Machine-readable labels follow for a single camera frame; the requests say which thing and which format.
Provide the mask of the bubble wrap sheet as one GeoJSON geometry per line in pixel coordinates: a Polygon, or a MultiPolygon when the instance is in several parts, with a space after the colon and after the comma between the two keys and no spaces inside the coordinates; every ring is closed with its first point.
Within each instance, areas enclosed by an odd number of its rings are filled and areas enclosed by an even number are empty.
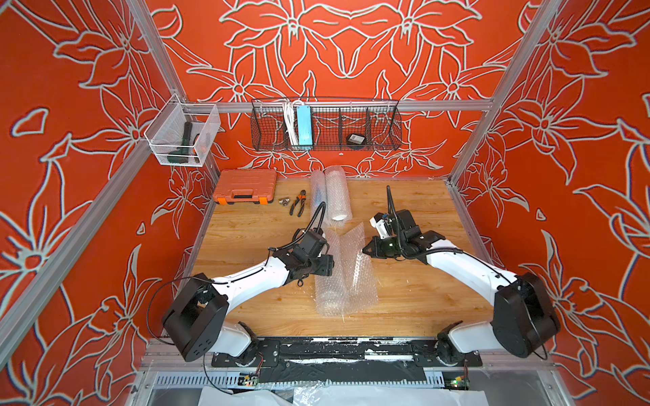
{"type": "Polygon", "coordinates": [[[378,303],[377,279],[372,259],[362,252],[366,245],[365,228],[358,224],[339,235],[325,232],[334,266],[329,277],[315,279],[316,311],[321,316],[344,317],[366,311],[378,303]]]}

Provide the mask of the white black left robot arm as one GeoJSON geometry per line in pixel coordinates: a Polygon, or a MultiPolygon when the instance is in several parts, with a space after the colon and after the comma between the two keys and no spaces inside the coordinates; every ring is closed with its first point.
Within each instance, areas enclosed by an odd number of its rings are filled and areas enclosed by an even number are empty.
{"type": "Polygon", "coordinates": [[[228,323],[231,311],[272,289],[302,283],[311,275],[330,277],[333,256],[323,231],[302,233],[295,242],[272,251],[267,260],[226,277],[191,277],[162,317],[162,326],[186,362],[222,353],[250,359],[253,334],[243,323],[228,323]]]}

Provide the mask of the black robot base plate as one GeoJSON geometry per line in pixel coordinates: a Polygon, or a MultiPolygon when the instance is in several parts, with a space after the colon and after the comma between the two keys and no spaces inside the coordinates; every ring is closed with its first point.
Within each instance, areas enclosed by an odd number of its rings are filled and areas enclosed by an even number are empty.
{"type": "Polygon", "coordinates": [[[255,357],[242,363],[227,354],[214,354],[213,367],[276,367],[289,362],[405,361],[419,367],[443,367],[435,338],[393,337],[263,337],[255,357]]]}

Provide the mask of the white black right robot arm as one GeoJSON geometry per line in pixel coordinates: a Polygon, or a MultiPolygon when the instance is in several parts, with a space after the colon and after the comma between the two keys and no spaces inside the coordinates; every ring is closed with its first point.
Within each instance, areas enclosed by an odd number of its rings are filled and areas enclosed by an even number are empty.
{"type": "Polygon", "coordinates": [[[459,321],[438,333],[434,353],[443,365],[458,365],[475,351],[498,349],[526,358],[560,332],[560,319],[545,284],[534,273],[517,275],[492,266],[440,233],[423,232],[407,210],[378,213],[370,225],[377,235],[363,248],[365,255],[415,260],[437,268],[492,306],[491,320],[459,321]]]}

